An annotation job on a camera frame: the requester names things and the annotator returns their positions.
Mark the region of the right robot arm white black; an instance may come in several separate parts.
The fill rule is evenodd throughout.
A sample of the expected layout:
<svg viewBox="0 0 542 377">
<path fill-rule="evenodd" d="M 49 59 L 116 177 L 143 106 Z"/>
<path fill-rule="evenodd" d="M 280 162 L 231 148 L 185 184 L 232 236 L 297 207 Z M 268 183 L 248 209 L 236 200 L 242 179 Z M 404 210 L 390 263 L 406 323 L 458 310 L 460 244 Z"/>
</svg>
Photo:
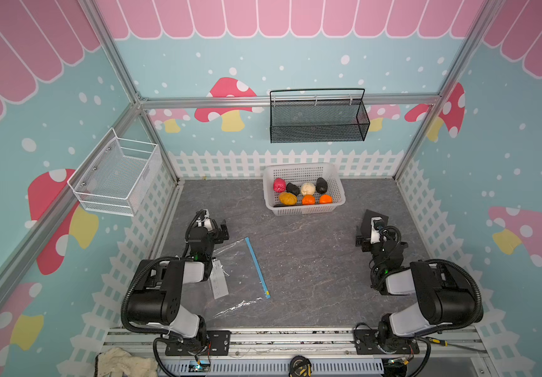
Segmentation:
<svg viewBox="0 0 542 377">
<path fill-rule="evenodd" d="M 400 229 L 379 215 L 364 219 L 356 245 L 369 253 L 371 289 L 385 296 L 412 296 L 416 302 L 385 314 L 370 340 L 360 344 L 385 354 L 413 351 L 419 338 L 443 331 L 459 330 L 483 319 L 482 293 L 475 279 L 458 264 L 445 259 L 420 260 L 404 265 Z"/>
</svg>

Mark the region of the cream white food ball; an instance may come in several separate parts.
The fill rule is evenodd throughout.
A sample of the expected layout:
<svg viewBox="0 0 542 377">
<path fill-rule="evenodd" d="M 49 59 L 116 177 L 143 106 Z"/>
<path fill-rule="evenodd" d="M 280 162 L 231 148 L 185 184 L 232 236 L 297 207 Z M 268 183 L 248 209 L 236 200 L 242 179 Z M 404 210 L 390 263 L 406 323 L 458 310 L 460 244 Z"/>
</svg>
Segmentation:
<svg viewBox="0 0 542 377">
<path fill-rule="evenodd" d="M 300 187 L 301 194 L 305 195 L 314 195 L 316 193 L 315 184 L 311 182 L 305 182 Z"/>
</svg>

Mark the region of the white plastic basket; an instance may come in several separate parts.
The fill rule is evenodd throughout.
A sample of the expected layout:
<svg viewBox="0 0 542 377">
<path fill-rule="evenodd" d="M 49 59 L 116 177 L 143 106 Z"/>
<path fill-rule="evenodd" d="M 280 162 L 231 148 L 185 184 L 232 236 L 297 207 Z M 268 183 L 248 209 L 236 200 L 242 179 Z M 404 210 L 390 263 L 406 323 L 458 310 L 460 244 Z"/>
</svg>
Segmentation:
<svg viewBox="0 0 542 377">
<path fill-rule="evenodd" d="M 266 207 L 277 216 L 327 213 L 346 203 L 338 170 L 330 163 L 267 167 L 263 191 Z"/>
</svg>

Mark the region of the clear zip top bag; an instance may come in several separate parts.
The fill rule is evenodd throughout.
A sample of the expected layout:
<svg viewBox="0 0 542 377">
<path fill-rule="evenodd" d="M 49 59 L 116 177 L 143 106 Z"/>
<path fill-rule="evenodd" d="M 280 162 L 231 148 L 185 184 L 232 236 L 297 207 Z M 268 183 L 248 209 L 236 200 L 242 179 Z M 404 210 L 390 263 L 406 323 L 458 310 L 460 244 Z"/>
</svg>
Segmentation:
<svg viewBox="0 0 542 377">
<path fill-rule="evenodd" d="M 225 245 L 213 254 L 203 316 L 217 320 L 271 299 L 252 242 L 248 237 Z"/>
</svg>

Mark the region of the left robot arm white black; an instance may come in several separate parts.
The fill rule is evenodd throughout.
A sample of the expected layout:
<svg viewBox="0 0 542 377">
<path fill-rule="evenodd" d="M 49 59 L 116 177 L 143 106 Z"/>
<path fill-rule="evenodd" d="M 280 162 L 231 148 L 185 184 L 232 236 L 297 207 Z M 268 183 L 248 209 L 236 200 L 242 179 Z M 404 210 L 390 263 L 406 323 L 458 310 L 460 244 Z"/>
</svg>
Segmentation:
<svg viewBox="0 0 542 377">
<path fill-rule="evenodd" d="M 213 342 L 206 321 L 184 308 L 182 290 L 209 281 L 214 248 L 229 238 L 225 221 L 197 221 L 187 231 L 184 256 L 141 261 L 121 304 L 123 328 L 155 334 L 158 342 L 194 356 L 209 352 Z"/>
</svg>

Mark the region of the pink food ball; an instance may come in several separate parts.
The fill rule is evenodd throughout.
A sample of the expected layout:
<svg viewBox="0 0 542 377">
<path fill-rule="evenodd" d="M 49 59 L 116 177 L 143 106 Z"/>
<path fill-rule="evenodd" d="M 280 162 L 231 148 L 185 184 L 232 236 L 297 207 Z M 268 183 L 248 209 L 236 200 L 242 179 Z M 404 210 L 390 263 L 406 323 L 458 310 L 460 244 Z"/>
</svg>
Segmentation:
<svg viewBox="0 0 542 377">
<path fill-rule="evenodd" d="M 287 183 L 282 178 L 275 178 L 273 183 L 273 190 L 275 193 L 284 193 L 286 191 Z"/>
</svg>

